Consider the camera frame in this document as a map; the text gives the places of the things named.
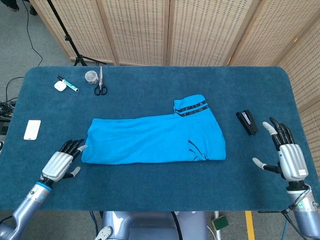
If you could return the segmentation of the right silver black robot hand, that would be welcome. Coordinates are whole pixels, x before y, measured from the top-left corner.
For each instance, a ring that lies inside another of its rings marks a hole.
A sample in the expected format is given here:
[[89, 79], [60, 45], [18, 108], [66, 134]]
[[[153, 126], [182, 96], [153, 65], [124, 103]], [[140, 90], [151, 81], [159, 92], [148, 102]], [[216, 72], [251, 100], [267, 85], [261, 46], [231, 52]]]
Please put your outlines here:
[[305, 180], [309, 171], [301, 147], [296, 144], [291, 130], [273, 117], [270, 117], [269, 120], [270, 122], [264, 121], [262, 125], [272, 138], [278, 156], [278, 164], [269, 165], [256, 157], [252, 158], [252, 161], [262, 170], [281, 174], [281, 177], [287, 182]]

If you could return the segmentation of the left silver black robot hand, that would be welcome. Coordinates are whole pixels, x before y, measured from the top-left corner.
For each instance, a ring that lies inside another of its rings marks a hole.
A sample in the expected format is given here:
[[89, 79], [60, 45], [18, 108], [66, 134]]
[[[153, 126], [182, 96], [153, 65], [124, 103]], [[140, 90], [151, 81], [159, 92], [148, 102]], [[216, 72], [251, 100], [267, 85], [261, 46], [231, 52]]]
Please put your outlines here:
[[88, 147], [87, 145], [81, 145], [83, 141], [84, 139], [67, 140], [44, 166], [39, 181], [51, 186], [62, 179], [74, 178], [80, 172], [81, 167], [77, 166], [71, 172], [68, 172], [68, 169], [73, 161]]

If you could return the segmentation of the blue Carolina Panthers T-shirt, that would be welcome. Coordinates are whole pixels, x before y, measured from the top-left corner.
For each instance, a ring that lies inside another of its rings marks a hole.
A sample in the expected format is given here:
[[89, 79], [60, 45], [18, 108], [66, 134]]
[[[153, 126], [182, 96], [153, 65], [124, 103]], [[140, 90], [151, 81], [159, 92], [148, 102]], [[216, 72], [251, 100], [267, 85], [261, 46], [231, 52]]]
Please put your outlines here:
[[202, 94], [174, 101], [173, 113], [134, 119], [94, 118], [81, 161], [96, 165], [223, 161], [226, 141]]

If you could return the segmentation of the white rectangular card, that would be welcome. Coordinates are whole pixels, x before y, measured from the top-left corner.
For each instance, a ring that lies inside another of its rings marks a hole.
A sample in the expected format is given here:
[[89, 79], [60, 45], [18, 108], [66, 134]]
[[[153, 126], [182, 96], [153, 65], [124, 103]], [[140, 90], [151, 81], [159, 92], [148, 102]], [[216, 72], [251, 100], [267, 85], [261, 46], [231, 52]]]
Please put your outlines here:
[[25, 129], [23, 139], [26, 141], [34, 141], [37, 139], [41, 120], [29, 120]]

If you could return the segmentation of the black stapler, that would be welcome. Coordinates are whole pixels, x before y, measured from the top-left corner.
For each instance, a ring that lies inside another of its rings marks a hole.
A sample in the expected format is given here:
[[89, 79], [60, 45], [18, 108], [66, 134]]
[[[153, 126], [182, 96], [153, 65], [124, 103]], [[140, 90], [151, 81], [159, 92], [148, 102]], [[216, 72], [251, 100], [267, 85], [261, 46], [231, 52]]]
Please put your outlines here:
[[256, 122], [249, 110], [238, 111], [236, 116], [249, 136], [258, 132]]

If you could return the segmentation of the black equipment box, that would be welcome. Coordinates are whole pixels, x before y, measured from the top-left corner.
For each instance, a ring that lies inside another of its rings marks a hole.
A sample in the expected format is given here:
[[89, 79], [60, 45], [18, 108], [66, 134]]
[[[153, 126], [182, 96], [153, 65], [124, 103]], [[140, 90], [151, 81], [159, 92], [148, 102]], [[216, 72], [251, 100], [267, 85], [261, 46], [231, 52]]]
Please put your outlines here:
[[9, 129], [9, 120], [0, 120], [0, 135], [6, 136]]

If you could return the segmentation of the yellow floor tape strip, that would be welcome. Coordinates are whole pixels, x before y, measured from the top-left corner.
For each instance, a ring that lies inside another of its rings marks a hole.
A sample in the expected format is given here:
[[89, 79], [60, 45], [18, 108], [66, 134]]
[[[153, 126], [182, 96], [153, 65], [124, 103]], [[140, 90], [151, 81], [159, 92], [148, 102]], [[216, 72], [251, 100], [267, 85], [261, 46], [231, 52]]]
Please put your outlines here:
[[245, 211], [245, 221], [246, 221], [248, 240], [256, 240], [255, 239], [255, 231], [254, 231], [254, 223], [253, 223], [253, 215], [250, 210]]

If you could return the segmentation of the white earbuds case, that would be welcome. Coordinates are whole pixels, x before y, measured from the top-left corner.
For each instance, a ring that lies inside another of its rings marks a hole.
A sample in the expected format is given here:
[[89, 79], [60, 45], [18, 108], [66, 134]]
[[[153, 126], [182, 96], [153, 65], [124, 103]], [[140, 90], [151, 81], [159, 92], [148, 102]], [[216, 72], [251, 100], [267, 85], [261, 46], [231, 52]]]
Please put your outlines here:
[[63, 92], [66, 88], [67, 88], [67, 85], [61, 81], [61, 80], [58, 80], [55, 84], [54, 84], [54, 88], [59, 91], [59, 92]]

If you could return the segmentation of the green white marker pen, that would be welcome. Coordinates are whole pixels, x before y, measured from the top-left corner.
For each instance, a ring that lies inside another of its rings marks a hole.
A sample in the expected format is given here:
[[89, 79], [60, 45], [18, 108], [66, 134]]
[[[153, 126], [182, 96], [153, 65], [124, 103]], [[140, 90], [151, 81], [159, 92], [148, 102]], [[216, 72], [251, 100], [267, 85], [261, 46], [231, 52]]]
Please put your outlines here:
[[67, 81], [66, 79], [64, 79], [62, 76], [57, 76], [57, 78], [62, 81], [63, 83], [65, 83], [69, 88], [71, 88], [73, 91], [78, 92], [79, 89], [74, 86], [72, 83], [70, 83], [69, 81]]

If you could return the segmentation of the dark blue table mat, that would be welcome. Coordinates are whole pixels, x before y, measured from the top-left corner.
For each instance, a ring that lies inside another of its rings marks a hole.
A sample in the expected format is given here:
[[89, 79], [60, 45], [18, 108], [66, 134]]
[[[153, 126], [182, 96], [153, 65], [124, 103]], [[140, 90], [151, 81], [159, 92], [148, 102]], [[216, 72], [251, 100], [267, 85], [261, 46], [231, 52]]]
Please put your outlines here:
[[[300, 145], [309, 175], [306, 182], [320, 203], [320, 182], [291, 84], [280, 67], [106, 66], [108, 92], [97, 96], [87, 83], [85, 66], [30, 69], [0, 154], [0, 210], [17, 208], [51, 156], [68, 140], [87, 137], [93, 118], [132, 119], [167, 115], [174, 100], [203, 95], [226, 141], [223, 161], [73, 166], [74, 178], [53, 185], [42, 208], [82, 211], [242, 211], [282, 210], [290, 199], [280, 175], [258, 168], [253, 157], [270, 165], [277, 152], [262, 122], [274, 117], [286, 124]], [[54, 88], [57, 76], [76, 86]], [[257, 133], [248, 135], [236, 113], [249, 110]], [[41, 120], [36, 140], [24, 140], [29, 120]]]

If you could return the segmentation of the green yellow sponge block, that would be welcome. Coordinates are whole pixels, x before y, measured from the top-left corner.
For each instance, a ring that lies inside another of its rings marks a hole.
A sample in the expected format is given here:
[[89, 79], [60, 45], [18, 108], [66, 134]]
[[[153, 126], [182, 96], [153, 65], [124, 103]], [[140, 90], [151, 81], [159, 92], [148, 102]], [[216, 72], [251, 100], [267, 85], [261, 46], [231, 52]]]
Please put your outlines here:
[[217, 218], [211, 220], [212, 227], [215, 231], [219, 231], [227, 226], [229, 226], [228, 219], [225, 215], [221, 215]]

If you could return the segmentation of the clear jar of clips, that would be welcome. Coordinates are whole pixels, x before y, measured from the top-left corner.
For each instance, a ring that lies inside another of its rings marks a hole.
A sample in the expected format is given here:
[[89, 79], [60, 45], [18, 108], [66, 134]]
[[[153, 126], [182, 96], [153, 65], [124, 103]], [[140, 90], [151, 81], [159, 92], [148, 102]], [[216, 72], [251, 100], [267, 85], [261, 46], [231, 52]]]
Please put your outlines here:
[[94, 70], [87, 71], [84, 77], [90, 85], [94, 85], [99, 81], [98, 74]]

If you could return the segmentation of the silver metal table leg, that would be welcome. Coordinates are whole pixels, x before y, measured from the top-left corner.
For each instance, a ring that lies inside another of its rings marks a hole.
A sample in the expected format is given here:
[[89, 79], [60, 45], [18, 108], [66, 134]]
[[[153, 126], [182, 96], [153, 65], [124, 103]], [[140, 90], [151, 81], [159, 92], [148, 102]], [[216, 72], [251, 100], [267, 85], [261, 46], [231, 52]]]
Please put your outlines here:
[[[214, 219], [216, 220], [219, 217], [219, 211], [214, 211], [213, 216], [214, 216]], [[221, 231], [220, 230], [215, 230], [215, 239], [221, 240]]]

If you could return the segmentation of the blue-grey robot torso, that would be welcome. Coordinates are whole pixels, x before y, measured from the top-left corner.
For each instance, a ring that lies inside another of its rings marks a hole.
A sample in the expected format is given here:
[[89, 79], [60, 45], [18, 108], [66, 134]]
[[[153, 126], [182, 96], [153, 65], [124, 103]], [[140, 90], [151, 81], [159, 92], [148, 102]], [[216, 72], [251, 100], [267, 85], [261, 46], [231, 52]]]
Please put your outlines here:
[[107, 240], [209, 240], [203, 211], [104, 211]]

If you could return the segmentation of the black tripod stand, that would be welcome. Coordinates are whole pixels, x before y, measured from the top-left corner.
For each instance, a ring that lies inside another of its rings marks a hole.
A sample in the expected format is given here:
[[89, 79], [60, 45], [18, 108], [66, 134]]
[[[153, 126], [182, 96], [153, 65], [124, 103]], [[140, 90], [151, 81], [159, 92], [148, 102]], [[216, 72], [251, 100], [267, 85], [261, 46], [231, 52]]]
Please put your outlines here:
[[62, 21], [62, 19], [60, 18], [60, 16], [59, 16], [59, 14], [58, 14], [58, 12], [57, 12], [52, 0], [46, 0], [46, 1], [49, 4], [49, 6], [50, 6], [55, 18], [57, 19], [60, 27], [62, 28], [62, 30], [64, 32], [64, 35], [65, 35], [64, 36], [64, 40], [66, 42], [69, 42], [69, 44], [71, 45], [71, 47], [72, 47], [72, 49], [73, 49], [73, 51], [74, 51], [74, 53], [76, 55], [73, 65], [77, 66], [78, 64], [81, 64], [82, 66], [87, 66], [85, 60], [90, 60], [90, 61], [95, 62], [96, 66], [99, 66], [100, 64], [101, 65], [106, 65], [107, 64], [106, 62], [103, 62], [103, 61], [100, 61], [100, 60], [97, 60], [97, 59], [94, 59], [94, 58], [90, 58], [90, 57], [84, 56], [84, 55], [79, 53], [77, 47], [75, 46], [75, 44], [74, 44], [74, 42], [72, 40], [72, 37], [68, 33], [68, 31], [67, 31], [67, 29], [66, 29], [66, 27], [65, 27], [65, 25], [64, 25], [64, 23]]

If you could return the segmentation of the woven wooden folding screen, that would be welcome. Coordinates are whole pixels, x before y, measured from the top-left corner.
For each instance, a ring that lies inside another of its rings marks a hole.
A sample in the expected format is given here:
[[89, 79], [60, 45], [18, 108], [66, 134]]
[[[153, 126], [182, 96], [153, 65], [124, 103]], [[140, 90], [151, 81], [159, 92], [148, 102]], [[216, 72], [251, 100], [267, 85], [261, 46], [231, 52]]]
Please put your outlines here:
[[[116, 66], [272, 65], [289, 74], [291, 112], [320, 74], [320, 0], [51, 0], [78, 52]], [[47, 0], [30, 0], [71, 60]]]

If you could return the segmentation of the person in dark trousers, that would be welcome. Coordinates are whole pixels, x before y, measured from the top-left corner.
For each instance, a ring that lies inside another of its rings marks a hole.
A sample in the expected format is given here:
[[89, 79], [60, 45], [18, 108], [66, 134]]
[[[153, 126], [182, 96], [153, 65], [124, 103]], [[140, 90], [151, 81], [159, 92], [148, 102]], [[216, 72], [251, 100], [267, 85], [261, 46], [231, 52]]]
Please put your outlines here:
[[17, 4], [17, 0], [6, 0], [5, 5], [13, 12], [17, 12], [20, 10], [20, 8]]

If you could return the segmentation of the white metal bracket plate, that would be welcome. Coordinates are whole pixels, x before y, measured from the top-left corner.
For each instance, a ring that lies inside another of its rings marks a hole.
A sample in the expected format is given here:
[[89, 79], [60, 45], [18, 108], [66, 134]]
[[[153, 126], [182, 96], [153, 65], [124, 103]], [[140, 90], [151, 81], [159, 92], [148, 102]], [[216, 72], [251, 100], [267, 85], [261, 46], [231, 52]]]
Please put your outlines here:
[[97, 234], [94, 240], [107, 240], [113, 233], [111, 226], [103, 227]]

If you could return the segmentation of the black handled scissors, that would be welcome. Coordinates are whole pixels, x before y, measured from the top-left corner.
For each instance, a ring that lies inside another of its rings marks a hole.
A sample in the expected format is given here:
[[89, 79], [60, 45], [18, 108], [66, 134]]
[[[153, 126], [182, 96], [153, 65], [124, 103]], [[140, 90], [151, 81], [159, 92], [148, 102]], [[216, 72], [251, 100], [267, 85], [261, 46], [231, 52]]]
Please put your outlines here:
[[100, 95], [106, 95], [108, 92], [108, 88], [104, 85], [103, 83], [103, 68], [100, 67], [99, 69], [99, 81], [98, 81], [98, 85], [95, 87], [94, 89], [94, 94], [96, 96], [100, 96]]

